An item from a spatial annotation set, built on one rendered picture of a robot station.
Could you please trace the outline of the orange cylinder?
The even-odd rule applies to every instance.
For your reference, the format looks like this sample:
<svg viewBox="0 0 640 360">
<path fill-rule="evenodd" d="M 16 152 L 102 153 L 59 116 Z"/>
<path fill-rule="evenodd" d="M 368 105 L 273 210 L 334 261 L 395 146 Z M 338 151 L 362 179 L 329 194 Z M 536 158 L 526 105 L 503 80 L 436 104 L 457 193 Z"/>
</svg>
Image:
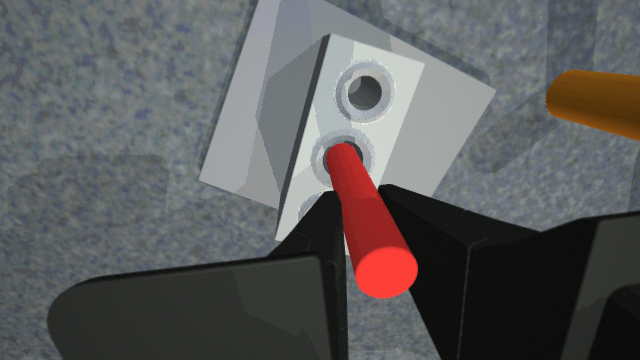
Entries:
<svg viewBox="0 0 640 360">
<path fill-rule="evenodd" d="M 551 115 L 640 141 L 640 76 L 573 69 L 550 85 Z"/>
</svg>

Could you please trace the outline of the red peg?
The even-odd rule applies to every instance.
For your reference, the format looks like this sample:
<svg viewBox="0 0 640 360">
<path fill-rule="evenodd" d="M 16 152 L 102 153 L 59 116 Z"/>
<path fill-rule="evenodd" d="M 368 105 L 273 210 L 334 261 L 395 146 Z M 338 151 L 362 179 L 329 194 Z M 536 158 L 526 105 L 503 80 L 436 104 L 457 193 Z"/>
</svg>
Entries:
<svg viewBox="0 0 640 360">
<path fill-rule="evenodd" d="M 414 283 L 418 265 L 357 152 L 336 144 L 326 162 L 358 287 L 375 298 L 402 294 Z"/>
</svg>

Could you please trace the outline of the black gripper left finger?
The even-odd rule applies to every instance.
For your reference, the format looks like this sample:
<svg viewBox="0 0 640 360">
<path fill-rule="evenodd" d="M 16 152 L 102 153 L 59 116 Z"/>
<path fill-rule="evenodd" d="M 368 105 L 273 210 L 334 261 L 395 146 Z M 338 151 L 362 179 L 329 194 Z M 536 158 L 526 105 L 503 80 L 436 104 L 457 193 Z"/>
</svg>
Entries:
<svg viewBox="0 0 640 360">
<path fill-rule="evenodd" d="M 266 257 L 94 277 L 46 320 L 63 360 L 349 360 L 338 193 Z"/>
</svg>

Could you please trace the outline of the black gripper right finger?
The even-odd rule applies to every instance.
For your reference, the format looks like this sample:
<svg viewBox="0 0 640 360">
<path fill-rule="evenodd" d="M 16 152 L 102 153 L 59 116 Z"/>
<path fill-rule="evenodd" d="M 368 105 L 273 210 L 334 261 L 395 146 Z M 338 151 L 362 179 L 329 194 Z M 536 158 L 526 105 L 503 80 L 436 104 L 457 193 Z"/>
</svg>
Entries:
<svg viewBox="0 0 640 360">
<path fill-rule="evenodd" d="M 608 297 L 640 283 L 640 210 L 539 232 L 378 192 L 417 262 L 409 291 L 441 360 L 587 360 Z"/>
</svg>

